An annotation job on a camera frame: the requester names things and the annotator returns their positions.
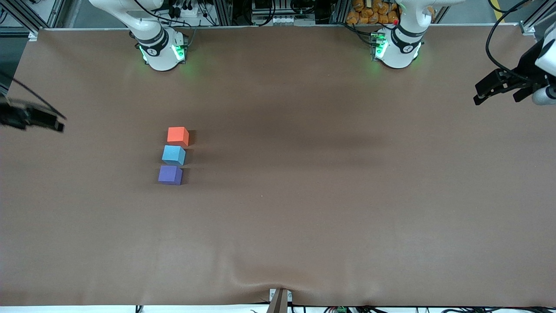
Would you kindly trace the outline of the brown post with bracket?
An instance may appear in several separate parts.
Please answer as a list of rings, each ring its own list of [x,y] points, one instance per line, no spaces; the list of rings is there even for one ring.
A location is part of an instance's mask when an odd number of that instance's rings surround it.
[[[287,289],[270,289],[269,306],[266,313],[288,313],[293,301],[292,292]]]

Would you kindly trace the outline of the purple foam block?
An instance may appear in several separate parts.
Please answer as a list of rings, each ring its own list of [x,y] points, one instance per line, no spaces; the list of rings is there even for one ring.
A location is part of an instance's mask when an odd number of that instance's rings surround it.
[[[182,184],[183,171],[178,166],[161,166],[159,168],[158,182],[168,186]]]

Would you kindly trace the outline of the white power strip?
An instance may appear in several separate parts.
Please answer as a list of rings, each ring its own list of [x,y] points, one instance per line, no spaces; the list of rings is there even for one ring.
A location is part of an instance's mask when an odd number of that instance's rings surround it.
[[[299,26],[306,22],[304,15],[277,15],[272,18],[270,24],[272,26]]]

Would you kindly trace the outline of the light blue foam block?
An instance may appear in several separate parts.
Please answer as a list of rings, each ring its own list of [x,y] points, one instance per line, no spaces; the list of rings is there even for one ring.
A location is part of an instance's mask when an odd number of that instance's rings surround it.
[[[169,166],[183,166],[186,160],[186,150],[178,145],[165,145],[161,160]]]

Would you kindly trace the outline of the aluminium frame profile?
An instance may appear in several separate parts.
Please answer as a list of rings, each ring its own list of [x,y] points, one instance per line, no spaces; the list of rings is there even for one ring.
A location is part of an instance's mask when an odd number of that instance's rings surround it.
[[[0,0],[0,38],[36,36],[61,24],[68,0]]]

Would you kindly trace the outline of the power strip with black plugs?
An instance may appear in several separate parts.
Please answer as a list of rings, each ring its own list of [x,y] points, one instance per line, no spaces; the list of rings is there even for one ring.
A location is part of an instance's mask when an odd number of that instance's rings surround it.
[[[196,18],[201,14],[201,9],[196,0],[165,0],[169,6],[169,17],[177,18]]]

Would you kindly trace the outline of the orange foam block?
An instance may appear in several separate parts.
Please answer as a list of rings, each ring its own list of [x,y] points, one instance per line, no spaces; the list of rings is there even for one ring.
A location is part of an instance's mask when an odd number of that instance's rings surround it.
[[[189,131],[186,127],[169,127],[166,141],[169,145],[187,148],[189,146]]]

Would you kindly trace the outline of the pile of orange packaged items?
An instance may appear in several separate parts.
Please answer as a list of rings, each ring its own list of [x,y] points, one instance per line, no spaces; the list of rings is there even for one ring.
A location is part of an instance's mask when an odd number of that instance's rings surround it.
[[[394,0],[350,0],[346,24],[392,24],[400,19],[401,7]]]

